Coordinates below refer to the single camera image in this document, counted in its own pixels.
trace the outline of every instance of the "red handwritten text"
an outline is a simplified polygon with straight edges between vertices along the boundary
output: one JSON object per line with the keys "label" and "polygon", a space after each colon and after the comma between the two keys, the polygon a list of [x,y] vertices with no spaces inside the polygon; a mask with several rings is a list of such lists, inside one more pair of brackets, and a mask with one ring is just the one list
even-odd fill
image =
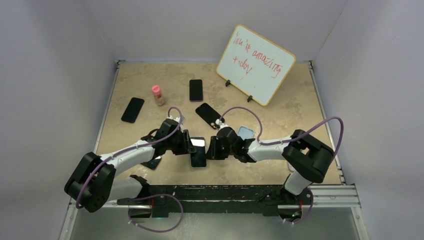
{"label": "red handwritten text", "polygon": [[244,70],[246,70],[246,75],[248,74],[248,73],[250,73],[250,71],[253,69],[253,67],[251,67],[248,63],[247,63],[247,61],[248,61],[248,59],[246,58],[244,61],[241,61],[241,60],[238,60],[238,57],[236,56],[236,57],[234,57],[233,58],[233,60],[234,60],[234,63],[235,64],[237,64],[237,65],[239,65],[240,67],[242,67]]}
{"label": "red handwritten text", "polygon": [[237,37],[232,44],[243,46],[243,40],[240,37]]}
{"label": "red handwritten text", "polygon": [[277,64],[277,63],[274,63],[274,59],[271,59],[270,57],[267,57],[262,52],[258,52],[258,51],[255,50],[255,51],[253,51],[252,56],[255,57],[257,60],[261,60],[263,62],[263,64],[265,64],[266,66],[268,66],[268,68],[272,69],[272,71],[274,73],[276,72],[276,75],[273,76],[274,79],[281,72],[282,65]]}
{"label": "red handwritten text", "polygon": [[248,41],[246,40],[246,52],[249,52],[249,49],[251,49],[251,45],[248,43]]}

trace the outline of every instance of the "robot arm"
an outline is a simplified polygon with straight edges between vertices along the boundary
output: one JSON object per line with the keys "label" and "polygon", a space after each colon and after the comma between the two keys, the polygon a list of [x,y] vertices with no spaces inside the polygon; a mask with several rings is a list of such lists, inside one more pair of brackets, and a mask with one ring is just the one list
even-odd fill
{"label": "robot arm", "polygon": [[296,171],[286,179],[284,190],[296,196],[311,183],[323,182],[335,155],[329,146],[309,134],[298,141],[284,141],[305,133],[300,129],[295,130],[290,136],[258,142],[254,138],[243,140],[219,119],[216,124],[219,126],[219,131],[210,139],[206,159],[223,160],[232,155],[242,163],[286,160]]}
{"label": "robot arm", "polygon": [[[171,150],[175,155],[195,152],[189,132],[183,130],[182,124],[174,134],[162,140],[178,127],[179,121],[179,117],[175,119],[169,117],[163,121],[159,129],[151,131],[141,140],[121,150],[102,155],[96,155],[93,152],[85,154],[67,181],[64,191],[77,202],[82,191],[79,203],[91,213],[100,209],[108,201],[137,197],[145,183],[142,178],[131,176],[116,181],[114,178],[137,164],[163,155],[167,150]],[[90,174],[100,164],[102,164],[101,168],[84,186]]]}

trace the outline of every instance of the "wire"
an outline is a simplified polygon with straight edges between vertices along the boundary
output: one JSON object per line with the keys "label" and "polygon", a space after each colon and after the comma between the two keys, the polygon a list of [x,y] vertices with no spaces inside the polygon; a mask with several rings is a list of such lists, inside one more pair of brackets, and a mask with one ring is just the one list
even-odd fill
{"label": "wire", "polygon": [[256,115],[256,113],[254,113],[252,110],[250,110],[250,109],[248,109],[246,107],[243,107],[243,106],[233,106],[233,107],[230,107],[228,110],[226,110],[222,114],[222,116],[219,118],[219,120],[221,121],[222,118],[224,117],[224,115],[227,114],[229,111],[231,111],[233,109],[243,109],[243,110],[246,110],[246,111],[248,111],[249,113],[251,113],[256,118],[257,122],[259,123],[259,134],[257,135],[256,140],[257,140],[257,142],[260,145],[263,145],[263,146],[271,146],[271,145],[276,145],[276,144],[285,144],[285,143],[291,143],[291,142],[299,141],[300,139],[304,138],[306,135],[310,134],[315,129],[319,128],[321,125],[329,122],[330,120],[336,119],[340,123],[340,134],[339,134],[339,137],[338,137],[337,145],[335,146],[333,159],[336,157],[337,153],[339,152],[340,144],[342,143],[343,132],[345,130],[345,125],[344,125],[342,119],[340,117],[338,117],[338,116],[332,116],[332,117],[329,117],[327,119],[322,120],[321,122],[319,122],[318,124],[316,124],[315,126],[313,126],[311,129],[309,129],[308,131],[304,132],[303,134],[301,134],[300,136],[298,136],[296,138],[287,139],[287,140],[281,140],[281,141],[273,141],[273,142],[261,142],[260,141],[260,137],[261,137],[262,131],[263,131],[262,122],[259,119],[258,115]]}
{"label": "wire", "polygon": [[308,192],[310,194],[310,206],[307,209],[305,215],[302,215],[302,217],[301,217],[301,219],[299,221],[283,221],[283,223],[290,223],[292,225],[298,224],[298,223],[302,222],[303,220],[305,220],[306,217],[309,215],[309,213],[311,213],[312,205],[314,205],[314,195],[312,194],[312,191],[311,191],[311,189],[309,187],[307,187],[306,189],[308,190]]}
{"label": "wire", "polygon": [[151,130],[151,131],[147,134],[147,136],[151,137],[151,136],[152,136],[152,134],[153,134],[154,132],[156,132],[157,130],[159,130],[159,128],[156,128],[156,129]]}
{"label": "wire", "polygon": [[303,205],[302,198],[300,198],[299,199],[299,210],[302,210],[302,205]]}
{"label": "wire", "polygon": [[151,204],[150,204],[150,199],[148,200],[148,206],[150,207],[150,210],[153,210],[153,206],[155,205],[155,199],[152,198],[151,199]]}
{"label": "wire", "polygon": [[170,138],[174,133],[176,133],[177,132],[177,130],[180,128],[180,126],[181,126],[181,124],[182,124],[182,122],[183,122],[183,114],[181,113],[181,111],[180,111],[180,109],[178,109],[177,107],[175,107],[175,106],[172,106],[172,107],[170,107],[169,108],[169,110],[168,110],[168,117],[170,116],[170,112],[171,112],[171,110],[172,109],[175,109],[175,110],[177,110],[178,111],[178,113],[179,113],[179,122],[178,122],[178,125],[176,126],[176,128],[170,133],[170,134],[168,134],[168,135],[166,135],[166,136],[164,136],[163,138],[161,138],[161,139],[158,139],[158,140],[156,140],[156,141],[152,141],[152,142],[148,142],[148,143],[143,143],[143,144],[140,144],[140,145],[137,145],[137,146],[130,146],[130,147],[127,147],[127,148],[124,148],[124,149],[122,149],[122,150],[120,150],[120,151],[117,151],[116,153],[114,153],[112,156],[109,156],[109,157],[107,157],[105,160],[103,160],[102,162],[100,162],[99,163],[99,165],[97,165],[96,167],[95,167],[95,169],[90,173],[90,175],[87,177],[87,179],[85,180],[85,182],[84,182],[84,185],[82,185],[82,187],[81,187],[81,191],[79,191],[79,194],[78,194],[78,197],[76,198],[76,203],[75,203],[75,207],[77,208],[77,209],[82,209],[83,208],[83,206],[81,205],[81,198],[83,197],[83,193],[84,193],[84,191],[86,190],[86,188],[87,188],[87,186],[89,185],[89,182],[91,181],[91,179],[94,177],[94,175],[99,171],[99,169],[101,168],[101,167],[103,167],[103,165],[105,165],[107,162],[109,162],[110,160],[112,160],[112,159],[114,159],[114,158],[116,158],[117,156],[119,156],[119,155],[121,155],[121,154],[124,154],[124,153],[126,153],[126,152],[129,152],[129,151],[131,151],[131,150],[134,150],[134,149],[138,149],[138,148],[142,148],[142,147],[146,147],[146,146],[150,146],[150,145],[154,145],[154,144],[157,144],[157,143],[160,143],[160,142],[162,142],[162,141],[165,141],[165,140],[167,140],[168,138]]}
{"label": "wire", "polygon": [[152,198],[160,197],[160,196],[166,196],[166,197],[170,197],[170,198],[174,199],[178,203],[179,208],[181,209],[181,216],[180,216],[178,222],[173,227],[171,227],[169,229],[166,229],[166,230],[155,230],[155,229],[151,229],[151,228],[148,228],[148,227],[139,225],[138,223],[134,222],[131,219],[131,214],[130,214],[130,211],[131,210],[130,209],[128,210],[128,218],[129,218],[128,224],[133,224],[136,227],[139,227],[141,229],[144,229],[144,230],[147,230],[147,231],[150,231],[150,232],[153,232],[153,233],[167,233],[167,232],[170,232],[170,231],[174,230],[175,228],[177,228],[178,225],[180,225],[181,221],[183,220],[184,211],[183,211],[183,205],[181,204],[181,202],[176,197],[174,197],[174,196],[172,196],[170,194],[162,193],[162,194],[156,194],[156,195],[151,195],[151,196],[142,197],[142,198],[133,198],[132,200],[134,200],[134,201],[142,201],[142,200],[152,199]]}

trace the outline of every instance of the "pink bottle cap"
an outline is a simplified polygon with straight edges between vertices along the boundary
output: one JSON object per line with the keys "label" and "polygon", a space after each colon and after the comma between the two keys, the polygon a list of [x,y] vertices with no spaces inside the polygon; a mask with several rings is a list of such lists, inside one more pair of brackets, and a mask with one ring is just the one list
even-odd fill
{"label": "pink bottle cap", "polygon": [[154,85],[151,87],[151,92],[153,93],[153,95],[157,96],[160,95],[162,93],[161,87],[159,85]]}

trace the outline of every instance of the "white wall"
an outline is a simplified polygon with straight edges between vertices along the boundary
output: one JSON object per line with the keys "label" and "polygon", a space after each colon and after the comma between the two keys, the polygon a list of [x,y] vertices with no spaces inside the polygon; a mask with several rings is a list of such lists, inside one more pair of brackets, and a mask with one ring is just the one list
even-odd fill
{"label": "white wall", "polygon": [[116,59],[217,61],[237,24],[314,59],[347,0],[85,0]]}
{"label": "white wall", "polygon": [[345,121],[340,162],[373,240],[424,236],[423,10],[349,0],[314,66],[325,111]]}
{"label": "white wall", "polygon": [[0,239],[58,239],[114,59],[82,0],[0,4]]}

